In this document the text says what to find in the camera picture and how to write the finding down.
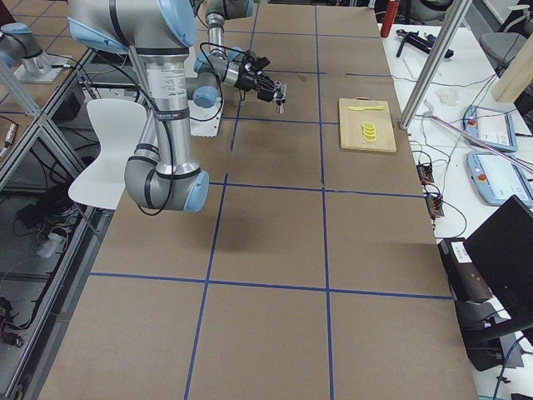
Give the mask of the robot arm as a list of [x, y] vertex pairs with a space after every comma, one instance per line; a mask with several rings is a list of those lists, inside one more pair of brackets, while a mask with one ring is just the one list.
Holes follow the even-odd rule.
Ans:
[[134, 50], [137, 75], [146, 76], [152, 110], [124, 181], [130, 198], [146, 214], [200, 211], [209, 175], [192, 153], [185, 61], [197, 40], [188, 1], [71, 1], [72, 37], [108, 53]]
[[286, 84], [266, 74], [270, 59], [258, 56], [251, 49], [224, 44], [225, 22], [249, 18], [252, 14], [252, 1], [209, 1], [205, 14], [207, 40], [200, 44], [202, 54], [195, 61], [195, 71], [213, 73], [219, 83], [244, 93], [254, 91], [258, 99], [275, 103], [276, 111], [283, 113]]

